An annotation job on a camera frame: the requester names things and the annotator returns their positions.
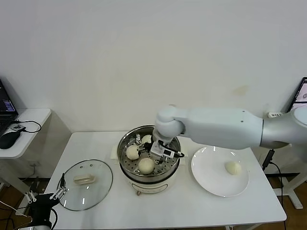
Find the laptop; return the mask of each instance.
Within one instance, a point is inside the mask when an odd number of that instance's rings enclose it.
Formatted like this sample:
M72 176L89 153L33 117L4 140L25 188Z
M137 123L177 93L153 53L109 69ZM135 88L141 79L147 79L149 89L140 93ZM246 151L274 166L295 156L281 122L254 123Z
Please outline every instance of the laptop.
M17 116L18 113L0 81L0 136Z

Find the white table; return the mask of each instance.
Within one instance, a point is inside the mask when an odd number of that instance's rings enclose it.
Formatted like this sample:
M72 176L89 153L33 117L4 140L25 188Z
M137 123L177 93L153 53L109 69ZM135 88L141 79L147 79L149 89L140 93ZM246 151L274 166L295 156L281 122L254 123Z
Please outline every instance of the white table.
M18 113L19 115L16 119L20 121L34 120L42 126L47 120L47 118L50 116L51 110L47 108L19 109ZM37 130L39 128L38 125L34 123L21 123L21 125L25 126L29 131ZM13 130L8 128L6 130L6 133L7 132L13 132ZM16 140L12 147L10 147L9 149L0 149L0 159L16 159L21 157L36 135L37 133L22 132L21 136ZM18 189L21 193L29 191L29 187L24 182L19 180L16 173L10 170L1 160L0 178Z
M237 151L249 169L250 183L239 196L223 198L210 194L194 179L190 159L203 145L179 138L189 153L186 165L180 165L175 184L164 192L136 196L125 180L118 164L110 159L112 147L126 132L73 133L51 177L45 193L56 191L61 174L72 165L86 159L106 162L113 172L109 194L95 207L80 212L61 205L55 229L157 229L227 225L252 225L286 219L274 191L267 181L251 149Z

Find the small white side table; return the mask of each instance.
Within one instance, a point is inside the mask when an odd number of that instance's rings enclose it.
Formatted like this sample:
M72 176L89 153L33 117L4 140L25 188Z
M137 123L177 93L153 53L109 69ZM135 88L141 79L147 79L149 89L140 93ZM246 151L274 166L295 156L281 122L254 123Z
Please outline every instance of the small white side table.
M47 118L51 114L51 110L44 109L19 109L19 116L17 117L20 121L34 120L38 122L41 126L46 122ZM27 127L29 130L37 129L37 124L34 123L23 123L23 126ZM16 140L15 144L9 149L0 149L0 159L16 159L21 157L37 133L22 133L21 136ZM0 160L0 178L5 180L7 183L11 184L13 187L18 189L21 193L29 191L29 187L18 179L15 172L9 169L6 164Z

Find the white plate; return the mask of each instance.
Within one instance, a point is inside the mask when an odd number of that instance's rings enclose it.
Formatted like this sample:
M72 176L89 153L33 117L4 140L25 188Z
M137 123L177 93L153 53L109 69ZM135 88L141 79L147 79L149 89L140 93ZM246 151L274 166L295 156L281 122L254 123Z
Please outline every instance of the white plate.
M225 163L237 161L242 167L240 175L231 175ZM249 175L246 167L233 150L207 146L198 150L191 162L197 182L208 192L217 196L231 197L241 194L248 186Z

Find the steamed bun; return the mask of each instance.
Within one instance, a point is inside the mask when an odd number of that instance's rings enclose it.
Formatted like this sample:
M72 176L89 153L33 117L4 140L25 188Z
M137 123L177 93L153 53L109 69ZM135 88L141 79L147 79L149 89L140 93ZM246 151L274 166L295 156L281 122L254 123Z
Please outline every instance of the steamed bun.
M151 143L152 142L152 135L145 135L142 138L141 142L142 142L142 144Z
M236 161L229 161L225 164L227 172L232 175L240 175L242 172L241 165Z
M130 145L126 150L126 155L130 160L136 160L139 158L138 146Z
M150 158L143 158L140 160L138 168L143 174L150 174L154 170L154 161Z

